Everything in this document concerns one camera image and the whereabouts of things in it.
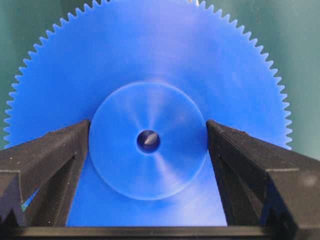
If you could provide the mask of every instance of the green background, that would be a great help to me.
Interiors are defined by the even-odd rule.
[[[23,59],[39,37],[60,18],[66,18],[75,8],[91,0],[0,0],[0,119],[7,118],[5,109],[13,91],[14,76],[23,66]],[[269,53],[276,76],[285,85],[283,93],[290,105],[288,119],[292,120],[288,145],[294,151],[320,159],[320,1],[319,0],[206,0],[214,4],[215,11],[230,14],[250,31],[251,38],[258,38],[263,53]],[[0,129],[7,124],[1,121]],[[0,149],[6,135],[0,131]]]

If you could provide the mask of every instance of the blue plastic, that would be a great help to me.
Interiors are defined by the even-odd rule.
[[[204,4],[197,7],[185,0],[102,2],[102,5],[95,3],[92,9],[86,6],[85,12],[77,10],[77,17],[70,14],[69,23],[62,20],[62,27],[54,26],[55,33],[47,32],[49,40],[41,38],[43,46],[35,46],[37,53],[29,53],[32,60],[25,61],[27,68],[21,69],[23,75],[17,76],[19,84],[14,85],[17,92],[11,94],[14,101],[8,103],[12,106],[7,112],[11,115],[7,120],[10,126],[6,129],[10,133],[6,137],[9,146],[83,119],[92,120],[99,109],[90,129],[90,150],[93,150],[90,154],[94,159],[92,161],[89,157],[85,162],[68,218],[69,226],[225,225],[208,155],[195,175],[203,161],[201,149],[207,146],[206,143],[196,147],[194,155],[199,159],[187,161],[173,157],[163,160],[164,167],[172,163],[173,173],[178,171],[182,174],[178,187],[171,185],[170,178],[175,176],[170,176],[167,169],[164,171],[168,171],[165,174],[170,179],[168,185],[157,176],[149,175],[162,171],[161,165],[154,169],[140,169],[133,164],[132,169],[139,174],[135,175],[135,171],[123,174],[123,179],[117,182],[120,170],[101,166],[102,160],[99,156],[96,159],[94,151],[95,148],[97,153],[105,150],[92,144],[95,145],[95,141],[101,144],[103,139],[113,141],[115,149],[110,153],[104,152],[108,154],[104,159],[110,159],[110,164],[114,156],[121,156],[129,173],[126,155],[131,161],[133,156],[138,156],[133,133],[144,129],[153,119],[159,126],[167,123],[173,126],[170,120],[176,117],[169,115],[168,120],[165,115],[177,109],[181,118],[190,116],[196,119],[192,123],[187,119],[189,126],[186,130],[172,129],[173,133],[189,139],[185,131],[192,132],[203,125],[200,115],[194,114],[199,109],[203,121],[214,119],[286,147],[287,129],[281,89],[277,86],[279,80],[274,78],[275,72],[269,69],[270,63],[265,62],[267,56],[260,54],[262,48],[255,47],[255,40],[249,41],[250,34],[243,35],[243,28],[236,28],[235,21],[229,23],[228,17],[221,18],[221,12],[213,13],[212,8],[206,10]],[[126,101],[112,106],[108,104],[107,97],[115,98],[124,86],[126,91],[130,91],[128,84],[135,82],[171,85],[180,104],[175,101],[168,104],[164,98],[166,107],[162,108],[159,98],[150,101],[156,105],[156,117],[145,118],[146,124],[141,128],[131,124],[131,137],[127,139],[126,147],[121,148],[117,142],[124,144],[125,137],[117,129],[120,125],[128,126],[128,122],[122,125],[114,117],[123,113],[123,119],[133,119],[144,111],[138,105],[146,103],[132,99],[132,107],[124,111]],[[139,94],[130,91],[128,96],[138,98]],[[101,110],[105,125],[99,119],[99,111],[104,108],[108,109],[106,112]],[[109,110],[114,113],[106,115]],[[99,129],[110,132],[93,138]],[[185,153],[191,151],[188,148],[189,145],[182,149],[170,147],[168,151],[174,152],[167,152],[166,156],[186,156]],[[143,160],[144,157],[140,154],[138,158]],[[133,163],[140,164],[139,159],[134,159]],[[176,168],[179,161],[195,161],[195,164],[193,168],[188,165],[188,171],[184,173]],[[137,181],[139,176],[143,180],[155,178],[160,187],[151,189],[151,183],[144,181],[137,182],[141,186],[138,190],[135,182],[122,185],[127,178]]]
[[[159,135],[154,152],[137,144],[145,130]],[[194,102],[159,82],[113,92],[95,112],[89,132],[96,171],[113,189],[139,200],[163,199],[185,188],[206,159],[207,142],[206,123]]]

